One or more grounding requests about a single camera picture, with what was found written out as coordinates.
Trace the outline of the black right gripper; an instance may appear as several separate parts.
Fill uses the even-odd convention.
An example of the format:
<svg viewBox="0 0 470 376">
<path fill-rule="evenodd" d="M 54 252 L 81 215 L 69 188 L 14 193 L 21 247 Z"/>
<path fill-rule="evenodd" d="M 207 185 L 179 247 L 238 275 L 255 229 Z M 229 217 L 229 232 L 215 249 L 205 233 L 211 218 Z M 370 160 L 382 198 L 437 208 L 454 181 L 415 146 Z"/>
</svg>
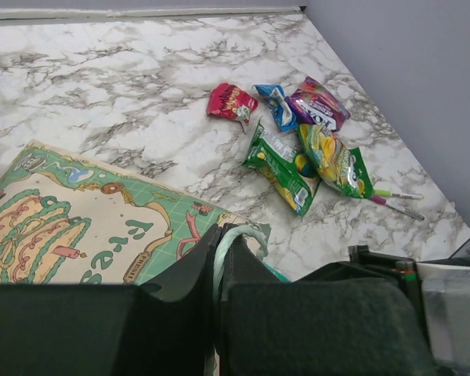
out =
<svg viewBox="0 0 470 376">
<path fill-rule="evenodd" d="M 432 375 L 418 264 L 470 266 L 470 238 L 426 262 L 349 248 L 286 282 L 253 255 L 250 226 L 229 226 L 218 246 L 218 354 L 222 375 Z"/>
</svg>

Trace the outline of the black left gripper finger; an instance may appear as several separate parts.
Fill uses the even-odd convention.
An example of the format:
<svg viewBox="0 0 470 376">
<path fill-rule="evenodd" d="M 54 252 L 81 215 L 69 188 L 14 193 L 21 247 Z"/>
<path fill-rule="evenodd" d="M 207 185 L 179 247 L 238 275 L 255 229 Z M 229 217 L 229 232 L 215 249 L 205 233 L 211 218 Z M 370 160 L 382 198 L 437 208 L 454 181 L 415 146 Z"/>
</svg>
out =
<svg viewBox="0 0 470 376">
<path fill-rule="evenodd" d="M 1 284 L 0 375 L 210 375 L 222 229 L 141 285 Z"/>
</svg>

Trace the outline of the green illustrated paper bag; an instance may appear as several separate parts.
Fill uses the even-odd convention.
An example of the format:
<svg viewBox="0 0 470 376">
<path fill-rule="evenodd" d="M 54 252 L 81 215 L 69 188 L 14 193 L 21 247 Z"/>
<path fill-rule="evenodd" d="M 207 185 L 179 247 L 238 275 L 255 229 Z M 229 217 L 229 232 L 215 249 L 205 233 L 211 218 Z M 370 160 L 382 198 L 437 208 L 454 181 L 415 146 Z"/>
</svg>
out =
<svg viewBox="0 0 470 376">
<path fill-rule="evenodd" d="M 0 284 L 142 284 L 226 224 L 250 220 L 32 141 L 0 177 Z"/>
</svg>

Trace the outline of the yellow green snack packet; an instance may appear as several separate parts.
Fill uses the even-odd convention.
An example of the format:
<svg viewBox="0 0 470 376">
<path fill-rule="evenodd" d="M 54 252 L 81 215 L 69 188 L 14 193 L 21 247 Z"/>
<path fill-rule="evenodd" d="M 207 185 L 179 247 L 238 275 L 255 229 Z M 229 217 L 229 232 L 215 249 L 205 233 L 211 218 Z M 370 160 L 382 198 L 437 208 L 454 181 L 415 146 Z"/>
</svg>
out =
<svg viewBox="0 0 470 376">
<path fill-rule="evenodd" d="M 374 188 L 359 148 L 349 149 L 325 125 L 298 126 L 306 156 L 319 177 L 346 197 L 370 199 Z"/>
</svg>

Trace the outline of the green spring tea packet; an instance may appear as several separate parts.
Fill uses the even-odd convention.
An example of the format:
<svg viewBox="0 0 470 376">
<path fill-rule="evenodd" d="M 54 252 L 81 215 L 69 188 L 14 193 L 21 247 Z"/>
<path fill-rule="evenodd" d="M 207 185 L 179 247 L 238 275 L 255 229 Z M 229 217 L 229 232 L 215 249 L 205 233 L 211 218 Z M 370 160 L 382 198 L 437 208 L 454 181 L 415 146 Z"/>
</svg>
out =
<svg viewBox="0 0 470 376">
<path fill-rule="evenodd" d="M 255 126 L 242 165 L 260 171 L 297 215 L 307 214 L 320 177 L 304 153 L 267 131 L 261 122 Z"/>
</svg>

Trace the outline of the purple snack packet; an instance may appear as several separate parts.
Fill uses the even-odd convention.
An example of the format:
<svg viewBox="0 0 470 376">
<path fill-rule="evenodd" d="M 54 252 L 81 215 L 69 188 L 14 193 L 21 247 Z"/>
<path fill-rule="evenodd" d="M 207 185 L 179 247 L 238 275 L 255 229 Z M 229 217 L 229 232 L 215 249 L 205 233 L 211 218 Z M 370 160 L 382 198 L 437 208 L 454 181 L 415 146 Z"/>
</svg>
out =
<svg viewBox="0 0 470 376">
<path fill-rule="evenodd" d="M 351 116 L 342 102 L 310 76 L 285 101 L 300 122 L 324 125 L 332 132 L 339 131 Z"/>
</svg>

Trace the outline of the red snack packet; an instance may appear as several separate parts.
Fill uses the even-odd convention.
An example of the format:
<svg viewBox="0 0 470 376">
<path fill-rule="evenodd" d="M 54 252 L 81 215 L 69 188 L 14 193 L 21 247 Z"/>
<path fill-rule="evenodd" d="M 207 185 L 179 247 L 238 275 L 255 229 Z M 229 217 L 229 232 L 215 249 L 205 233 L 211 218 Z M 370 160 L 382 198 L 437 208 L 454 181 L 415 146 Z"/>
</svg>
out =
<svg viewBox="0 0 470 376">
<path fill-rule="evenodd" d="M 258 105 L 256 98 L 237 85 L 223 82 L 211 91 L 206 111 L 207 115 L 238 121 L 247 127 Z"/>
</svg>

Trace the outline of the blue snack packet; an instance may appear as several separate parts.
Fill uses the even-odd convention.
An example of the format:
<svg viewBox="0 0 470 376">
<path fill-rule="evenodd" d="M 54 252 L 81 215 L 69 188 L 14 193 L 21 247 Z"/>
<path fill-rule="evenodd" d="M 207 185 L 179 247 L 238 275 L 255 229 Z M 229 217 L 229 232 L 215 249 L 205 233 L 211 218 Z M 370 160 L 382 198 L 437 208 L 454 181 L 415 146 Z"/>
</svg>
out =
<svg viewBox="0 0 470 376">
<path fill-rule="evenodd" d="M 270 109 L 279 130 L 287 132 L 297 128 L 297 117 L 287 103 L 284 90 L 280 85 L 254 85 L 254 88 Z"/>
</svg>

